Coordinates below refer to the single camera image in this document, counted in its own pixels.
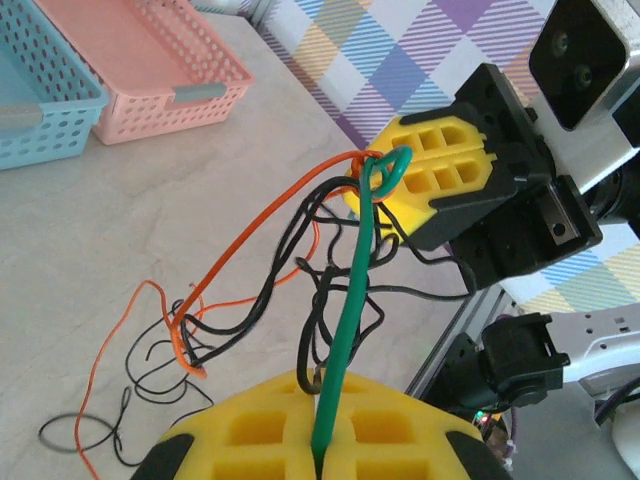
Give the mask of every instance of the white table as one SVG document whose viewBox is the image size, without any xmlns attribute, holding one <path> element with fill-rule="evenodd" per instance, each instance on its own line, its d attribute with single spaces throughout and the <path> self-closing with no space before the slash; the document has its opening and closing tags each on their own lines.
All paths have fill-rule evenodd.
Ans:
<svg viewBox="0 0 640 480">
<path fill-rule="evenodd" d="M 0 172 L 0 478 L 87 478 L 77 455 L 46 450 L 36 432 L 52 415 L 78 409 L 90 365 L 138 283 L 152 278 L 170 302 L 184 298 L 189 283 L 202 278 L 267 203 L 311 167 L 353 149 L 245 20 L 211 21 L 257 77 L 225 123 L 113 147 L 92 138 L 81 158 Z M 209 303 L 257 293 L 300 198 L 236 255 L 206 292 Z M 320 262 L 332 230 L 323 230 Z M 340 244 L 343 263 L 353 233 Z M 372 280 L 445 294 L 462 288 L 452 266 L 427 269 L 404 250 Z M 254 331 L 207 365 L 209 378 L 199 385 L 214 400 L 294 368 L 311 287 L 301 276 L 279 288 Z M 377 299 L 386 322 L 351 368 L 403 390 L 457 306 L 398 294 Z M 332 325 L 341 300 L 336 296 L 327 309 Z M 244 312 L 219 310 L 207 321 L 231 325 Z M 123 356 L 159 317 L 158 296 L 146 291 L 102 360 L 88 411 L 115 420 L 127 385 Z M 158 329 L 153 338 L 163 336 Z M 154 355 L 171 352 L 165 347 Z M 148 369 L 141 358 L 137 365 L 138 373 Z M 174 368 L 164 384 L 180 375 Z M 121 428 L 125 456 L 140 460 L 173 419 L 201 406 L 195 394 L 170 407 L 134 399 Z M 72 445 L 71 431 L 72 422 L 65 423 L 49 437 Z M 91 426 L 83 431 L 87 442 L 96 434 Z M 110 445 L 89 456 L 103 479 L 131 475 Z"/>
</svg>

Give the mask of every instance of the basket handle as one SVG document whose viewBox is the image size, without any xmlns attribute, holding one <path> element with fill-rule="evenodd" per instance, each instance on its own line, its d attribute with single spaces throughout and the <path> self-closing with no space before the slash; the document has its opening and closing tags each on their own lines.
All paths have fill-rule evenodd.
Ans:
<svg viewBox="0 0 640 480">
<path fill-rule="evenodd" d="M 227 86 L 222 82 L 189 85 L 188 87 L 173 87 L 176 96 L 174 103 L 191 103 L 201 100 L 223 97 L 227 93 Z"/>
<path fill-rule="evenodd" d="M 37 127 L 44 115 L 38 105 L 0 106 L 0 130 Z"/>
</svg>

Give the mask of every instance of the plastic basket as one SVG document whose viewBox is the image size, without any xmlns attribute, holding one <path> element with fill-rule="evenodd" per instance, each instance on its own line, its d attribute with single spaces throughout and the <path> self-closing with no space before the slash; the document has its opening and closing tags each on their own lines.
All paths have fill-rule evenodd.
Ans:
<svg viewBox="0 0 640 480">
<path fill-rule="evenodd" d="M 107 102 L 31 0 L 0 0 L 0 169 L 79 155 Z"/>
<path fill-rule="evenodd" d="M 106 144 L 221 122 L 254 83 L 187 0 L 36 0 L 111 98 Z"/>
</svg>

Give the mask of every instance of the green wire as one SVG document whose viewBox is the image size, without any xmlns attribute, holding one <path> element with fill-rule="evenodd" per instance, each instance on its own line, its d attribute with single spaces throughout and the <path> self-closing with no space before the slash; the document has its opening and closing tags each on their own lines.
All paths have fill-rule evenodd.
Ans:
<svg viewBox="0 0 640 480">
<path fill-rule="evenodd" d="M 374 226 L 373 200 L 391 193 L 398 182 L 402 180 L 402 176 L 411 162 L 411 157 L 411 149 L 402 146 L 392 150 L 379 160 L 368 158 L 360 173 L 360 226 L 351 264 L 349 288 L 329 352 L 327 371 L 322 382 L 318 411 L 311 436 L 311 451 L 318 475 L 322 472 L 324 455 L 333 436 L 342 383 L 367 294 L 367 272 Z M 391 172 L 387 169 L 389 164 L 393 164 Z M 371 176 L 377 171 L 382 173 L 382 184 L 372 191 Z"/>
</svg>

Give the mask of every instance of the pink basket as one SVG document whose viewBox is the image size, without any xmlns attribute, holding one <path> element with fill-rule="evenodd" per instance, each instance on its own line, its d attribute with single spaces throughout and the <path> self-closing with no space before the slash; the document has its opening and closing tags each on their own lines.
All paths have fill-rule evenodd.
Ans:
<svg viewBox="0 0 640 480">
<path fill-rule="evenodd" d="M 110 94 L 107 145 L 225 120 L 254 78 L 187 0 L 35 0 Z"/>
</svg>

